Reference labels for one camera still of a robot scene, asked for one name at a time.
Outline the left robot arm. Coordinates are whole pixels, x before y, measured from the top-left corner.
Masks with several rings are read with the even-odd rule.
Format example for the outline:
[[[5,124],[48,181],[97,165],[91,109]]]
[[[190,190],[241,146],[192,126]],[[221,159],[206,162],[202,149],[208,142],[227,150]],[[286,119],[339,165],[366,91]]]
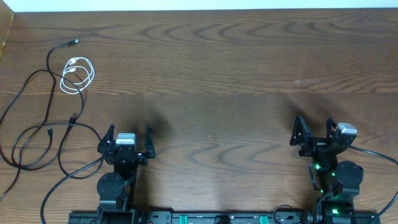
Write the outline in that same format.
[[[113,171],[100,177],[96,189],[99,195],[97,224],[147,223],[147,213],[134,205],[137,169],[155,158],[151,128],[146,128],[144,152],[138,152],[134,133],[114,135],[111,125],[98,144],[98,152]]]

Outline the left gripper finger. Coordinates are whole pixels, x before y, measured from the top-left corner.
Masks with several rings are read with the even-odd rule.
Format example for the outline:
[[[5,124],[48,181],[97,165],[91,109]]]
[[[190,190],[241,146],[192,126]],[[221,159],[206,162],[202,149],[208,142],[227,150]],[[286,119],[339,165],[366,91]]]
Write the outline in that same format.
[[[99,149],[107,149],[110,145],[114,144],[114,125],[111,124],[109,129],[107,130],[106,134],[100,140],[98,144]]]
[[[146,152],[155,152],[154,144],[151,137],[151,128],[146,126],[146,141],[144,144]]]

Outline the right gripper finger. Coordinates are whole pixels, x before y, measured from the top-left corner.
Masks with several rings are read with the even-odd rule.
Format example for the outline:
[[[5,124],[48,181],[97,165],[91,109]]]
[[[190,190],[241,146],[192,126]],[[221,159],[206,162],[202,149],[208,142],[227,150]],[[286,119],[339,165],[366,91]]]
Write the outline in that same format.
[[[326,121],[326,136],[327,138],[335,138],[337,124],[333,118],[328,118]]]
[[[311,138],[312,130],[308,127],[305,120],[297,115],[294,119],[294,128],[290,139],[291,146],[302,145]]]

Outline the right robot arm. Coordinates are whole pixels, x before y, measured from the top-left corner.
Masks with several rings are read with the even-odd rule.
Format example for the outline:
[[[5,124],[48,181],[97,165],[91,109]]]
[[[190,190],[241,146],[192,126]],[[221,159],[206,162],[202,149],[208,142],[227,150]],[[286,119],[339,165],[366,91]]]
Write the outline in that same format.
[[[313,207],[303,214],[303,223],[357,222],[353,199],[360,193],[364,170],[354,162],[337,159],[357,133],[352,124],[336,123],[330,118],[326,121],[326,136],[316,137],[300,115],[295,117],[290,145],[301,147],[300,157],[312,158],[310,177],[314,189],[321,192]]]

